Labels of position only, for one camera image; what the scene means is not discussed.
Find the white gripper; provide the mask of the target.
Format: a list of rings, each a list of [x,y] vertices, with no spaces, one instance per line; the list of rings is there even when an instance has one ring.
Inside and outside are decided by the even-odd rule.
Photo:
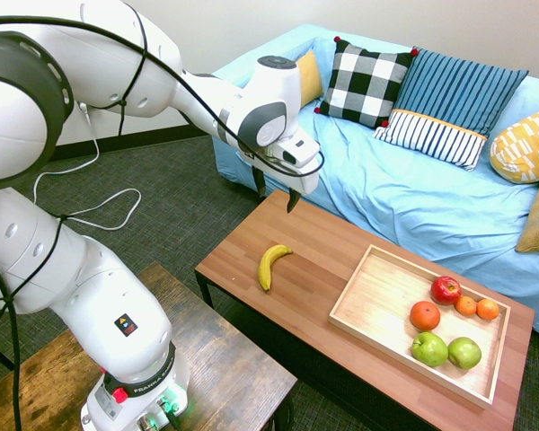
[[[252,176],[261,198],[266,196],[266,175],[280,181],[289,188],[287,202],[287,212],[289,214],[299,202],[301,194],[310,194],[318,186],[320,170],[319,156],[315,156],[302,167],[264,154],[241,152],[241,157],[252,166]]]

